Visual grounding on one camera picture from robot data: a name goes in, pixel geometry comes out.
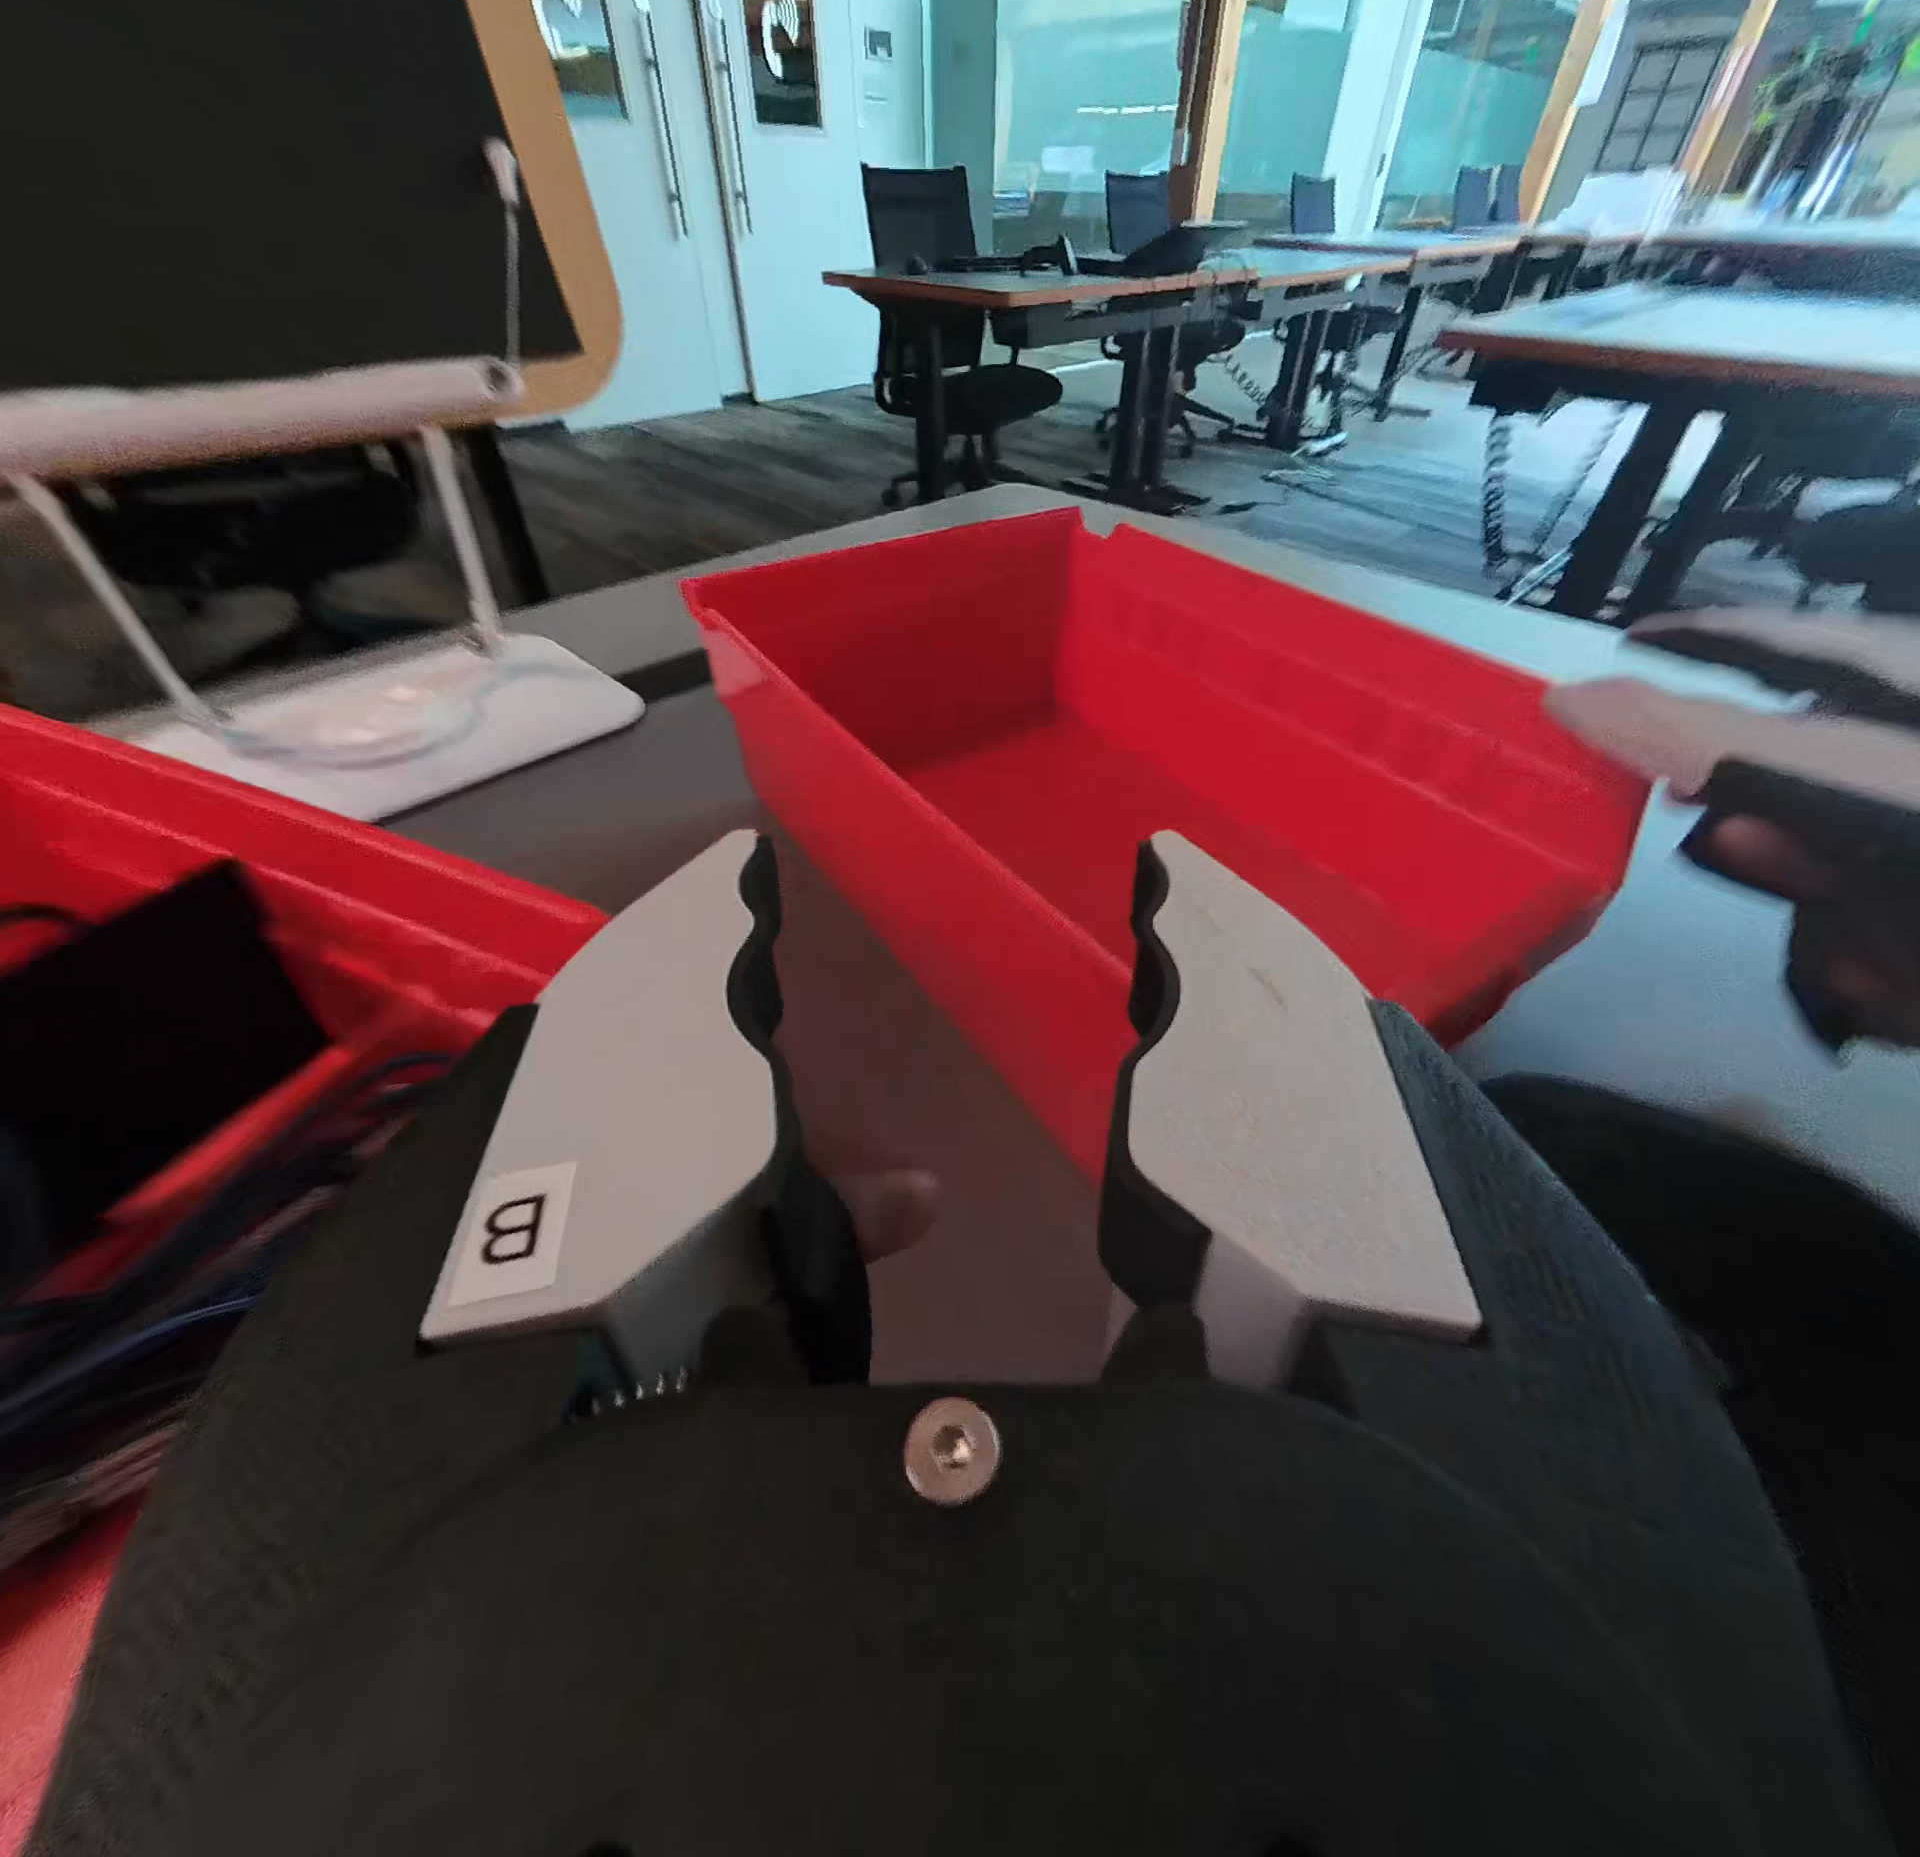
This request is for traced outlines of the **black office chair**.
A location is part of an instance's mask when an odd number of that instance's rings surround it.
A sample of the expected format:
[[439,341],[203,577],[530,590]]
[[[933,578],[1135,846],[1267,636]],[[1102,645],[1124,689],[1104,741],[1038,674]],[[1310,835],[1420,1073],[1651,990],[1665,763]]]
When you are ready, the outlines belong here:
[[[950,167],[861,167],[861,196],[878,272],[925,276],[965,272],[976,258],[967,174]],[[986,359],[983,308],[880,307],[876,405],[898,420],[920,422],[930,388],[942,394],[940,448],[916,440],[916,471],[884,488],[884,503],[901,505],[907,491],[930,497],[925,471],[936,471],[936,493],[957,476],[982,491],[1000,474],[1004,428],[1038,417],[1062,402],[1062,383],[1013,348],[1007,359]]]
[[[1220,245],[1211,222],[1177,221],[1172,210],[1172,174],[1110,169],[1106,240],[1129,273],[1172,273],[1198,270]],[[1226,355],[1246,335],[1242,313],[1220,311],[1182,324],[1174,345],[1166,433],[1182,455],[1195,448],[1193,416],[1230,431],[1232,417],[1193,399],[1198,368],[1211,355]]]

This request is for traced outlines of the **white door with glass pane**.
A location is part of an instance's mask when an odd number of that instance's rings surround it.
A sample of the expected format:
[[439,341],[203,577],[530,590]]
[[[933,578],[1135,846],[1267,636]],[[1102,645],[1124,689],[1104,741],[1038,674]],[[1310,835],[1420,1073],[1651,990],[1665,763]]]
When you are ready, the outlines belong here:
[[684,0],[530,0],[612,261],[624,335],[573,431],[631,427],[718,391],[694,234]]
[[826,380],[828,143],[813,0],[694,0],[742,368],[755,402]]

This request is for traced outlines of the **wide wooden edged office desk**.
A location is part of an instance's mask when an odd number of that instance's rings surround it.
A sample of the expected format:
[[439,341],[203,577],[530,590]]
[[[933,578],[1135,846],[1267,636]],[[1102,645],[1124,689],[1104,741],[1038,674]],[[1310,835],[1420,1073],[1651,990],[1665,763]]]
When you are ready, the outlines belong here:
[[1767,491],[1756,472],[1836,476],[1841,442],[1870,459],[1915,442],[1915,337],[1915,304],[1716,285],[1611,285],[1456,323],[1441,347],[1470,358],[1498,420],[1575,399],[1639,412],[1570,548],[1504,597],[1619,625],[1669,607],[1733,532],[1733,497]]

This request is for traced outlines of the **black tablet with tan frame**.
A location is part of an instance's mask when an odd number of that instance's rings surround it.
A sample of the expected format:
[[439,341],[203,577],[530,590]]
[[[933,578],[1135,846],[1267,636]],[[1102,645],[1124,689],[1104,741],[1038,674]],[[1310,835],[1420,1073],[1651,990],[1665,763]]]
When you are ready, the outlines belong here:
[[160,388],[508,355],[612,380],[624,311],[532,0],[3,0],[3,383]]

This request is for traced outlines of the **red plastic bin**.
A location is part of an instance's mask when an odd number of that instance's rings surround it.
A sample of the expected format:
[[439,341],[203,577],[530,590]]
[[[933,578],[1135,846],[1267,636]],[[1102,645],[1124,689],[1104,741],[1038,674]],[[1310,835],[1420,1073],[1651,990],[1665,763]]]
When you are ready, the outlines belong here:
[[5,709],[5,969],[239,861],[328,1029],[100,1229],[5,1277],[5,1853],[53,1773],[139,1500],[270,1275],[601,913],[123,741]]
[[1143,839],[1450,1048],[1588,935],[1649,803],[1523,670],[1069,507],[683,597],[755,796],[1089,1178]]

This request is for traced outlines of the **white tablet stand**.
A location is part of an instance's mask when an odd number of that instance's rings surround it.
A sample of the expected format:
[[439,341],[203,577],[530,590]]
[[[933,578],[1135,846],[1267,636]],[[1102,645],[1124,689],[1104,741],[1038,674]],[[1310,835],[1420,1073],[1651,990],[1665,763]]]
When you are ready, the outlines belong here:
[[[446,427],[514,405],[498,355],[449,355],[166,388],[8,388],[3,465],[107,607],[166,708],[125,741],[362,822],[408,814],[631,727],[644,699],[553,639],[505,630]],[[465,578],[456,636],[248,694],[206,699],[164,654],[116,577],[53,497],[55,476],[410,434],[424,453]]]

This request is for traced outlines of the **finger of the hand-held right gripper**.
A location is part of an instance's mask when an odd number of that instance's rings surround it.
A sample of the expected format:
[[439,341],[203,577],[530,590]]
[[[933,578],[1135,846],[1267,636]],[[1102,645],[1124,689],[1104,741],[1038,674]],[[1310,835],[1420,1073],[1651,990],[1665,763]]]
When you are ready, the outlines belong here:
[[1651,785],[1700,803],[1720,765],[1755,765],[1812,782],[1795,717],[1726,699],[1665,691],[1627,679],[1552,685],[1547,716],[1573,741]]
[[1642,645],[1723,670],[1743,670],[1790,691],[1832,679],[1884,691],[1918,689],[1918,619],[1884,611],[1694,607],[1661,611],[1627,632]]

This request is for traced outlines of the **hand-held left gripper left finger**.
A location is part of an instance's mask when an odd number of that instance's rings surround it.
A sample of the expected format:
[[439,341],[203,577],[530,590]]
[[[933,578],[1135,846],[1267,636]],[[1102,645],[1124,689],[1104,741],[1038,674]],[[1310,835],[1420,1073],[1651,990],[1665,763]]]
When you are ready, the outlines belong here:
[[684,1384],[771,1307],[802,1376],[866,1384],[853,1218],[778,1048],[781,868],[733,829],[543,987],[419,1318],[431,1350],[578,1332],[612,1384]]

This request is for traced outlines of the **long wooden edged office desk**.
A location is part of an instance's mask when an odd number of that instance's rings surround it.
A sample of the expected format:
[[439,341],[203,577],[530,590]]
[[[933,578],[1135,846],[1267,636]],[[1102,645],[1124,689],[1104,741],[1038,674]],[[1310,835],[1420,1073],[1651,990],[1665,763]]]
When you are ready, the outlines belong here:
[[916,459],[887,486],[884,503],[930,503],[950,484],[983,488],[996,471],[1004,431],[1038,412],[1013,374],[1037,376],[1021,355],[1073,341],[1122,341],[1119,416],[1106,465],[1069,480],[1088,493],[1156,516],[1177,516],[1199,497],[1164,474],[1166,422],[1179,376],[1182,335],[1215,323],[1273,328],[1282,337],[1278,387],[1252,437],[1284,462],[1313,462],[1344,437],[1309,428],[1309,398],[1331,355],[1331,327],[1377,304],[1396,315],[1395,355],[1405,355],[1419,307],[1436,285],[1478,283],[1528,229],[1480,234],[1380,231],[1369,240],[1257,240],[1172,270],[1124,270],[1069,251],[989,261],[986,270],[828,270],[825,285],[878,308],[882,343],[876,398],[914,427]]

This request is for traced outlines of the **person's left hand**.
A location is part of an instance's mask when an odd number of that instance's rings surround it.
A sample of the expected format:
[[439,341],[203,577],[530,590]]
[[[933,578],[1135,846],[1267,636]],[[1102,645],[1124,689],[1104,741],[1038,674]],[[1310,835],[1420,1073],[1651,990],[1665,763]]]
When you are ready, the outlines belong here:
[[942,1179],[925,1168],[860,1168],[831,1183],[849,1214],[866,1267],[922,1242],[942,1212]]

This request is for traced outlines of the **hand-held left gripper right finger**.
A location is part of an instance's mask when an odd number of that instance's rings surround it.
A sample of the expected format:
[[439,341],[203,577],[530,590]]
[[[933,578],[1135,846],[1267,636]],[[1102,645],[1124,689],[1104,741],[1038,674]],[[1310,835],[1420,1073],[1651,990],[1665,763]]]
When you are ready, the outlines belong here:
[[1099,1259],[1106,1348],[1184,1309],[1209,1375],[1284,1385],[1317,1324],[1471,1344],[1483,1307],[1355,973],[1162,829],[1140,842]]

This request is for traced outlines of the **person's right hand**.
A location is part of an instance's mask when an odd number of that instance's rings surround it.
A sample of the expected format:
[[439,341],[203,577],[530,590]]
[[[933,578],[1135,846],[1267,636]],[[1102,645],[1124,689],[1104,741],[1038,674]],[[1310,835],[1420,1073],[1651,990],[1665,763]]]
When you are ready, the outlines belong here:
[[1795,910],[1784,978],[1818,1039],[1918,1052],[1915,880],[1825,858],[1752,816],[1715,820],[1705,861]]

